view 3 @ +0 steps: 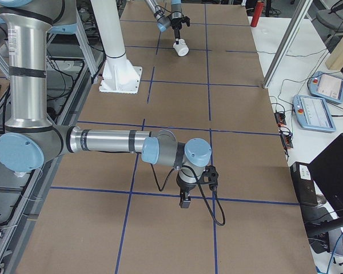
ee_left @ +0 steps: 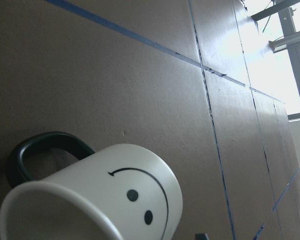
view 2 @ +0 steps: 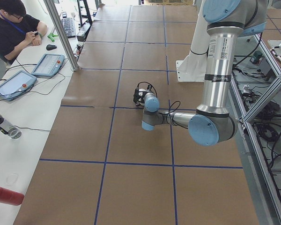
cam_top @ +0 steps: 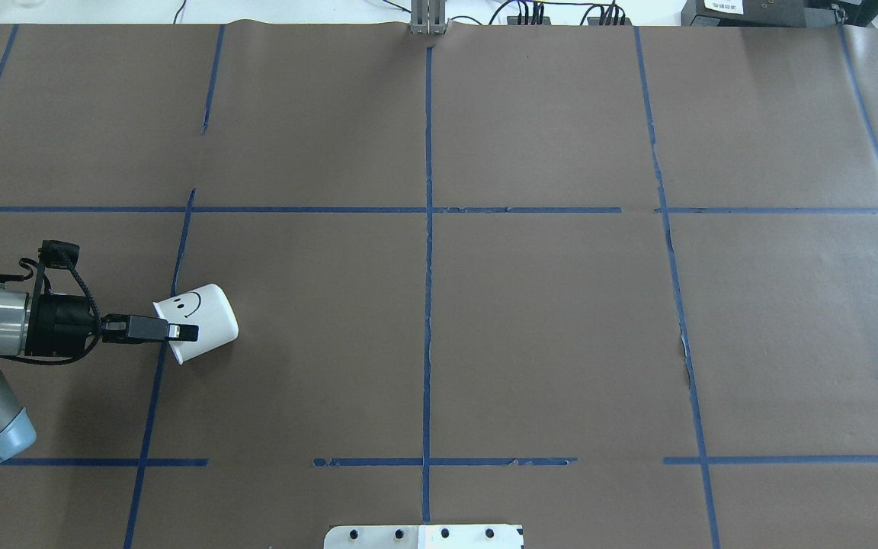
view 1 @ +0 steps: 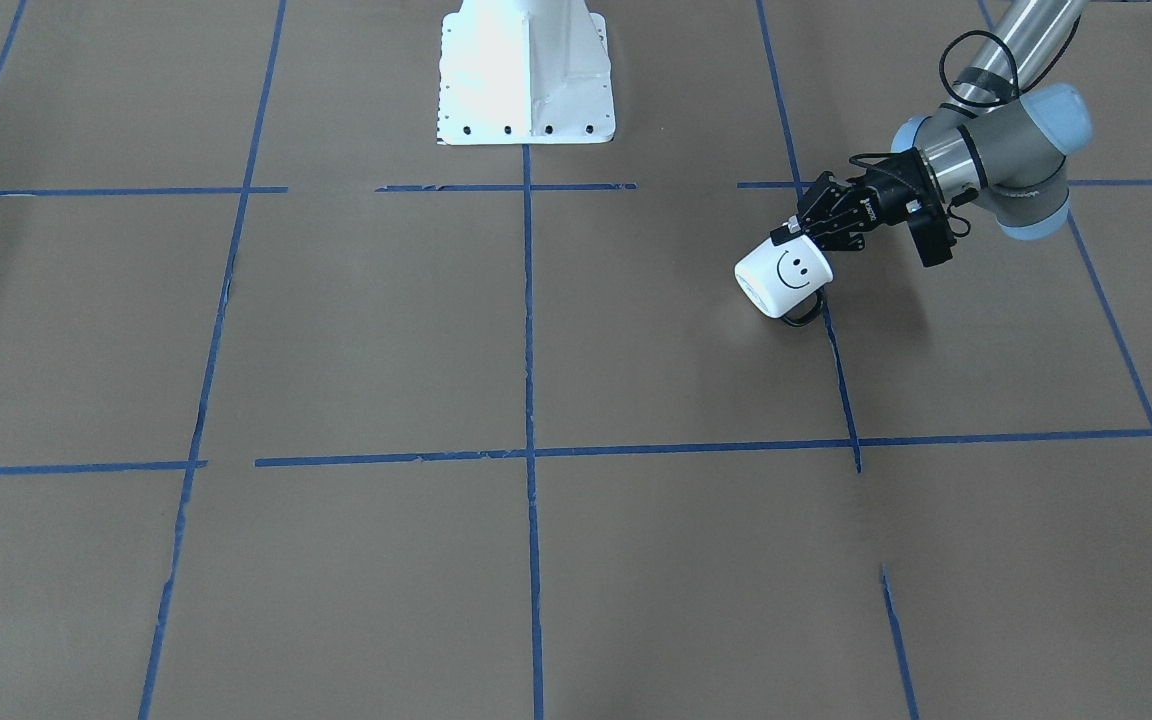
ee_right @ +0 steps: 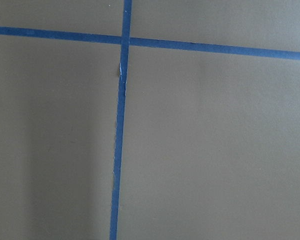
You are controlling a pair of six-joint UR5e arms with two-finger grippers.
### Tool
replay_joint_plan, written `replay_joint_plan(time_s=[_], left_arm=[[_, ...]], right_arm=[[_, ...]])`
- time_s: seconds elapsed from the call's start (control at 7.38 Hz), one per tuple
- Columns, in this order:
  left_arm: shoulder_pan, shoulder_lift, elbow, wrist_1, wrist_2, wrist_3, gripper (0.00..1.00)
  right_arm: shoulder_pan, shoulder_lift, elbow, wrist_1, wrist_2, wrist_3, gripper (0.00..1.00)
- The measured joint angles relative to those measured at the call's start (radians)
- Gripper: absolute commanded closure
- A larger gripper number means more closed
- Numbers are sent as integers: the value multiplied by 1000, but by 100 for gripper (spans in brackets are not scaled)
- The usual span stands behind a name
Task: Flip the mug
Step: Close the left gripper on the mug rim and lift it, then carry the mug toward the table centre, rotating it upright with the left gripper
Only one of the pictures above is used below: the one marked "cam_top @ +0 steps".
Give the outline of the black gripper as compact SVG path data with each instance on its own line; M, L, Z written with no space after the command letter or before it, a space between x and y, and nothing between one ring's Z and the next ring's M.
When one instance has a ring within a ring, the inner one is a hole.
M27 315L29 358L81 359L100 338L104 343L196 342L198 326L174 324L160 317L107 315L92 296L31 294Z

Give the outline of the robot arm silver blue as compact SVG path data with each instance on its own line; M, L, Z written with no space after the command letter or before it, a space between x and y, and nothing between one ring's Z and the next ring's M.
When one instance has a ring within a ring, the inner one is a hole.
M0 364L73 364L100 342L196 342L198 326L137 315L101 316L88 296L0 289ZM27 407L0 366L0 464L36 441Z

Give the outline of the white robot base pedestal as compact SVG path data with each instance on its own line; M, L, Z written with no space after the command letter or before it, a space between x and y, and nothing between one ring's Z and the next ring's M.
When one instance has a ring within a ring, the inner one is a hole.
M524 548L521 525L339 525L324 548Z

